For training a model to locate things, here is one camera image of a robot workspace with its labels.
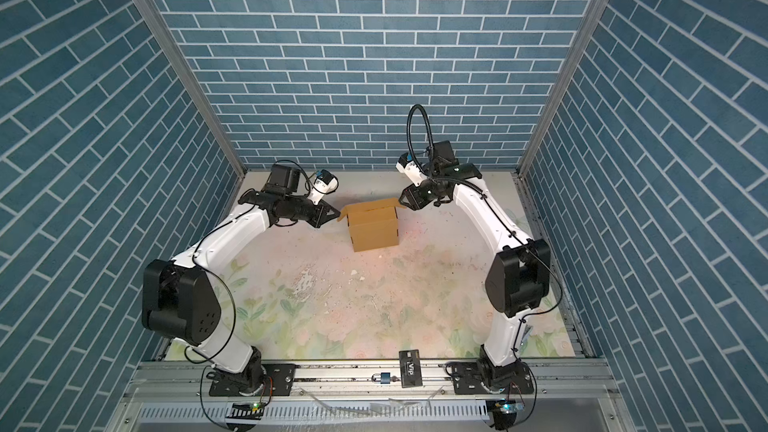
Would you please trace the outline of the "brown cardboard box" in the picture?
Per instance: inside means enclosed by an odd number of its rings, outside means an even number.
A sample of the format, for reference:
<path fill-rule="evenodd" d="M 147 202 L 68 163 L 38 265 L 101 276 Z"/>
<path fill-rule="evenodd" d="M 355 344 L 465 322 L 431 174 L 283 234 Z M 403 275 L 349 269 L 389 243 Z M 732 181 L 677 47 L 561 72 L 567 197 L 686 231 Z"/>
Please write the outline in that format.
<path fill-rule="evenodd" d="M 342 208 L 339 222 L 346 222 L 355 252 L 393 247 L 399 244 L 397 198 L 349 204 Z"/>

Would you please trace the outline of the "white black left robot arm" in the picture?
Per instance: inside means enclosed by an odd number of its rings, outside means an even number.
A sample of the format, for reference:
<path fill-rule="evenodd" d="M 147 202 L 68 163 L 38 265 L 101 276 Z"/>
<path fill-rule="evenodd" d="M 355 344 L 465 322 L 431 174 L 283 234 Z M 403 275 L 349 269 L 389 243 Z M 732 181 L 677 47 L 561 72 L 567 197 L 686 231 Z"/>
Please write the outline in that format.
<path fill-rule="evenodd" d="M 142 325 L 177 339 L 213 366 L 221 383 L 236 394 L 253 395 L 268 386 L 257 348 L 225 324 L 214 291 L 225 267 L 270 228 L 304 221 L 314 228 L 339 217 L 325 202 L 337 178 L 327 170 L 312 176 L 295 162 L 273 164 L 264 186 L 246 190 L 227 218 L 196 244 L 168 261 L 154 260 L 143 273 Z"/>

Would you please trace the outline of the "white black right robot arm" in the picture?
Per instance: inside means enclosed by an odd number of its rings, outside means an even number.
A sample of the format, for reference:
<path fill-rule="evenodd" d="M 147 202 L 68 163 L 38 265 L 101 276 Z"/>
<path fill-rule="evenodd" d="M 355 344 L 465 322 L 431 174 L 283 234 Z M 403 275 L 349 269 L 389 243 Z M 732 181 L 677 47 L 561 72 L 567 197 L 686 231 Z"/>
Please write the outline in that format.
<path fill-rule="evenodd" d="M 535 391 L 533 372 L 520 356 L 529 320 L 547 314 L 540 308 L 549 294 L 551 250 L 519 228 L 493 198 L 482 174 L 456 159 L 448 141 L 430 145 L 421 163 L 413 151 L 400 156 L 396 168 L 411 184 L 399 203 L 413 211 L 432 204 L 456 204 L 494 253 L 484 281 L 494 309 L 490 333 L 477 360 L 479 377 L 491 392 Z"/>

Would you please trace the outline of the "blue grey stapler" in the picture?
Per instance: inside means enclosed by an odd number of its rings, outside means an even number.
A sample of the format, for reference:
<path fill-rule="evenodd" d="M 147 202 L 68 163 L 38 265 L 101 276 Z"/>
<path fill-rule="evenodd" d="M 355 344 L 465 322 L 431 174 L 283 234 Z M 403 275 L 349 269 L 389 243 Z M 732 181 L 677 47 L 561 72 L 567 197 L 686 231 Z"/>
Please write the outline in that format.
<path fill-rule="evenodd" d="M 531 325 L 526 325 L 524 328 L 521 329 L 522 335 L 520 338 L 520 346 L 523 347 L 527 341 L 527 339 L 530 337 L 531 333 L 533 331 L 533 327 Z"/>

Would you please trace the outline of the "black VIP card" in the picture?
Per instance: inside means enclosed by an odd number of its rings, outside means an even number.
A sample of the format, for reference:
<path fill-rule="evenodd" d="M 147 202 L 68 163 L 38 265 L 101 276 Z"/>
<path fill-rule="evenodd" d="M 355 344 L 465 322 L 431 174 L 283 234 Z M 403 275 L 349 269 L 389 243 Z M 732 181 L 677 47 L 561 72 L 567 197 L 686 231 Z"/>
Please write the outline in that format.
<path fill-rule="evenodd" d="M 399 378 L 403 388 L 423 385 L 420 353 L 417 349 L 401 350 L 399 352 L 399 366 Z"/>

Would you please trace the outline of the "small padlock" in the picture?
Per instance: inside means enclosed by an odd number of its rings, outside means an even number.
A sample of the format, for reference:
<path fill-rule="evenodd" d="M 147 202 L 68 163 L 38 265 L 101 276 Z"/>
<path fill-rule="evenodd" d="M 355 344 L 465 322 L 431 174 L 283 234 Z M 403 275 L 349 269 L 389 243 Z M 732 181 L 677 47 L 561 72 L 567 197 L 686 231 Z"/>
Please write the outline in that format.
<path fill-rule="evenodd" d="M 376 384 L 391 384 L 396 380 L 390 372 L 375 373 L 371 376 L 371 381 Z"/>

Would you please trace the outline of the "left controller board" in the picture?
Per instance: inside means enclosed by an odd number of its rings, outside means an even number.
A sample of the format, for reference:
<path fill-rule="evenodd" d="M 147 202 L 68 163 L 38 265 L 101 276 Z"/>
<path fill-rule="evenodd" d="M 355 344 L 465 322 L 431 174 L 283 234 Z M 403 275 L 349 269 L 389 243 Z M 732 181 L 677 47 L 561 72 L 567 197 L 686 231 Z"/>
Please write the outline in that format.
<path fill-rule="evenodd" d="M 246 432 L 253 429 L 263 418 L 267 403 L 234 403 L 225 416 L 225 426 L 234 432 Z"/>

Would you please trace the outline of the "controller board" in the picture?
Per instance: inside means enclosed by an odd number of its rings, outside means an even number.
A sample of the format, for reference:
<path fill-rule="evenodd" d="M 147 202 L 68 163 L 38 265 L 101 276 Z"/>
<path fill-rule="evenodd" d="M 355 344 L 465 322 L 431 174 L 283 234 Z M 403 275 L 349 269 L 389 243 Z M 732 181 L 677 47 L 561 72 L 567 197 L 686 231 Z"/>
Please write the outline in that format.
<path fill-rule="evenodd" d="M 253 429 L 263 418 L 267 403 L 234 403 L 225 416 L 225 426 L 234 432 L 246 432 Z"/>
<path fill-rule="evenodd" d="M 496 431 L 509 431 L 518 421 L 518 416 L 525 411 L 526 403 L 522 399 L 499 399 L 485 402 L 489 427 Z"/>

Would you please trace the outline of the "right controller board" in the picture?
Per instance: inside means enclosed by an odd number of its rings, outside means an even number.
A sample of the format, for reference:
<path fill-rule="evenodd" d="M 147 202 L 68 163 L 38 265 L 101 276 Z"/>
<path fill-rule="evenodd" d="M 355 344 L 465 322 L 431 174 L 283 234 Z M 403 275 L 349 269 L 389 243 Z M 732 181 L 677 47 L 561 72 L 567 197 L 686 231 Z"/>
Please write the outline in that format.
<path fill-rule="evenodd" d="M 489 427 L 496 431 L 509 431 L 518 421 L 518 416 L 525 411 L 526 403 L 522 399 L 499 399 L 485 402 Z"/>

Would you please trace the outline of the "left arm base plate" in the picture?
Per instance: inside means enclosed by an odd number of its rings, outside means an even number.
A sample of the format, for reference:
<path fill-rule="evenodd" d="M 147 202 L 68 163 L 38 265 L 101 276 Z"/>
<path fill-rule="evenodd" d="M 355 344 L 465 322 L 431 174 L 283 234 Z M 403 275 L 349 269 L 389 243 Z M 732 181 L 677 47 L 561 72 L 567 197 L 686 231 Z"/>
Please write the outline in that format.
<path fill-rule="evenodd" d="M 212 397 L 289 396 L 296 369 L 297 365 L 292 363 L 262 364 L 262 375 L 254 386 L 216 369 L 207 371 L 205 377 L 211 382 L 209 395 Z"/>

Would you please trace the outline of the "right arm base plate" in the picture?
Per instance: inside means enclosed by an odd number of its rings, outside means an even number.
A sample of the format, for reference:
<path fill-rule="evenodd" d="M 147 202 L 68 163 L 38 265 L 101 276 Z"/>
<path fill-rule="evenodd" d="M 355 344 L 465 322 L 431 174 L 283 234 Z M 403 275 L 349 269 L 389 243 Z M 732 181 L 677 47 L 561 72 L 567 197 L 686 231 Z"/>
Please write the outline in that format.
<path fill-rule="evenodd" d="M 447 362 L 443 366 L 457 395 L 532 394 L 533 376 L 524 362 L 496 367 L 484 361 Z"/>

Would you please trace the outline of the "aluminium front rail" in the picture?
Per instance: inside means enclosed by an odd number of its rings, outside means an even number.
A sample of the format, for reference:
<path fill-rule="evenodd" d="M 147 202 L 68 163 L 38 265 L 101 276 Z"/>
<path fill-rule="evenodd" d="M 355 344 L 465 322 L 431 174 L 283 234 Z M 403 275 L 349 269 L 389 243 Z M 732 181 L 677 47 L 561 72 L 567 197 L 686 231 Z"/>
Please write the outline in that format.
<path fill-rule="evenodd" d="M 421 359 L 422 385 L 406 387 L 406 375 L 397 359 L 389 360 L 265 360 L 263 369 L 271 378 L 273 398 L 278 401 L 403 399 L 427 397 L 513 399 L 608 399 L 620 397 L 619 387 L 603 359 L 555 358 L 524 359 L 530 372 L 523 372 L 519 384 L 509 388 L 483 385 L 475 360 Z M 242 395 L 210 397 L 212 372 L 203 366 L 182 361 L 143 362 L 129 382 L 123 399 L 142 402 L 193 402 L 199 398 L 203 378 L 204 398 L 213 402 L 235 399 L 268 398 L 268 391 L 253 397 Z"/>

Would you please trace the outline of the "aluminium corner post right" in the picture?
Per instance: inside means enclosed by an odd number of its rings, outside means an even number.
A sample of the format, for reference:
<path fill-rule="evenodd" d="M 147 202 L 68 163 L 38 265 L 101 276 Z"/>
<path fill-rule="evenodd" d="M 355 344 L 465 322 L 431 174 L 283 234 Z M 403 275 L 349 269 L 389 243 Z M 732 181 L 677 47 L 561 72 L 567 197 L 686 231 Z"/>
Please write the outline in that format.
<path fill-rule="evenodd" d="M 542 109 L 542 113 L 519 163 L 517 169 L 517 176 L 519 178 L 524 178 L 533 167 L 535 156 L 541 148 L 545 135 L 557 115 L 558 107 L 562 103 L 567 88 L 607 7 L 608 1 L 590 0 L 583 20 L 574 36 L 573 43 L 563 61 L 558 78 L 551 88 L 548 101 Z"/>

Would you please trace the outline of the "aluminium corner post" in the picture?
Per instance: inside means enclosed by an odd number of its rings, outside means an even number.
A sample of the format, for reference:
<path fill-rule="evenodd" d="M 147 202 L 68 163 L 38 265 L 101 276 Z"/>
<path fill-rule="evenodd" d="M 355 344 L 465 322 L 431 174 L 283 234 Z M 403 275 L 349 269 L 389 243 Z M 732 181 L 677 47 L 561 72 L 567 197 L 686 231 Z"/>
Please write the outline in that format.
<path fill-rule="evenodd" d="M 548 101 L 542 109 L 542 113 L 519 163 L 517 169 L 517 176 L 519 178 L 524 178 L 533 167 L 535 156 L 541 148 L 545 135 L 557 115 L 558 107 L 562 103 L 567 88 L 607 7 L 608 1 L 590 0 L 583 20 L 574 36 L 573 43 L 563 61 L 558 78 L 551 88 Z"/>
<path fill-rule="evenodd" d="M 199 115 L 212 132 L 216 142 L 228 159 L 239 179 L 245 177 L 247 168 L 239 158 L 232 142 L 212 108 L 206 94 L 184 57 L 176 39 L 171 33 L 154 0 L 132 0 L 145 21 L 161 51 L 169 61 L 185 91 L 198 110 Z"/>

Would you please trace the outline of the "aluminium corner post left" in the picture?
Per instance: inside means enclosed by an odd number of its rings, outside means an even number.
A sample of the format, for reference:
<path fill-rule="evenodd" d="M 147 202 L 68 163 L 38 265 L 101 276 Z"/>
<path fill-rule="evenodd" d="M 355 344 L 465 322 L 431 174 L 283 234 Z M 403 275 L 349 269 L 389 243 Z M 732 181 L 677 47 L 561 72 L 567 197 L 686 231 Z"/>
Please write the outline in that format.
<path fill-rule="evenodd" d="M 212 108 L 206 94 L 184 57 L 176 39 L 171 33 L 154 0 L 132 0 L 145 21 L 161 51 L 169 61 L 185 91 L 198 110 L 199 115 L 212 132 L 216 142 L 228 159 L 239 179 L 245 177 L 247 168 L 239 158 L 232 142 Z"/>

